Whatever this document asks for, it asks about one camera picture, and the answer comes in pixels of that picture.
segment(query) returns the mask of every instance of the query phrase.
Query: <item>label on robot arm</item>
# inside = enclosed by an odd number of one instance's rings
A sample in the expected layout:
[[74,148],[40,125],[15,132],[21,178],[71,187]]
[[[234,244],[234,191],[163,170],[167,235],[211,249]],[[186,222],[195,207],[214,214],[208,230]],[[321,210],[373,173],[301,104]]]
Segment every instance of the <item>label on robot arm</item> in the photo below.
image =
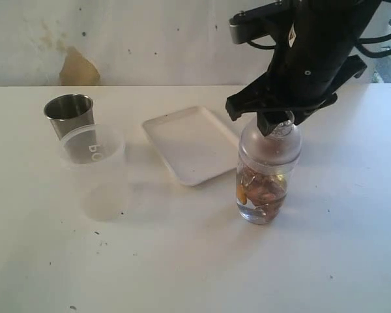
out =
[[297,34],[295,33],[294,24],[293,24],[293,26],[291,26],[291,29],[288,34],[288,44],[289,44],[290,48],[293,47],[293,44],[294,44],[294,41],[296,38],[297,38]]

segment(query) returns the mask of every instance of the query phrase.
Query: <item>metal cup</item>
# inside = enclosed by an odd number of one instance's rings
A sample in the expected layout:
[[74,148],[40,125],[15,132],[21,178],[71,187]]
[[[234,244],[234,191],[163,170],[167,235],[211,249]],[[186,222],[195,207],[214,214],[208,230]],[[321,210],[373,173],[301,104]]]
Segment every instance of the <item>metal cup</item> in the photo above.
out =
[[80,94],[64,95],[49,101],[44,108],[59,139],[71,130],[94,124],[93,100]]

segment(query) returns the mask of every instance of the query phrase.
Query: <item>white plastic tray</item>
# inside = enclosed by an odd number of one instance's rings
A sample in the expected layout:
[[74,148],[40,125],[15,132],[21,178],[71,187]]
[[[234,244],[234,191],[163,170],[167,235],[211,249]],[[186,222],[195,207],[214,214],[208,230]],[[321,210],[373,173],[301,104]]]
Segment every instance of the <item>white plastic tray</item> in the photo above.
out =
[[183,185],[196,186],[237,165],[239,139],[204,107],[150,119],[142,127]]

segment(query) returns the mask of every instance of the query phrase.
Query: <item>clear plastic cup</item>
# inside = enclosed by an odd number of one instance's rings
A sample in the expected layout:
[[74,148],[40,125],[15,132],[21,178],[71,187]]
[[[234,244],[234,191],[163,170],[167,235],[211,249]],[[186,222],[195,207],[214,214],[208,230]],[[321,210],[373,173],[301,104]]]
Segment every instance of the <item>clear plastic cup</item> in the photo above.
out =
[[111,220],[126,208],[125,142],[106,125],[79,127],[61,139],[61,160],[84,213]]

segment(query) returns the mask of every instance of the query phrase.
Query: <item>table surface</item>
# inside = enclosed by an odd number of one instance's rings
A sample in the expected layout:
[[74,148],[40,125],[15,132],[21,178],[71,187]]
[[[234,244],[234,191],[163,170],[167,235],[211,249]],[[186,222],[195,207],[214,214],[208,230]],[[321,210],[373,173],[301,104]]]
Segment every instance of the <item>table surface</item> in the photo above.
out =
[[[141,128],[203,105],[240,132],[252,116],[232,123],[224,110],[240,89],[0,87],[0,313],[391,312],[391,85],[344,87],[300,126],[268,226],[240,217],[234,171],[180,186]],[[131,193],[113,222],[73,204],[42,114],[73,92],[127,141]]]

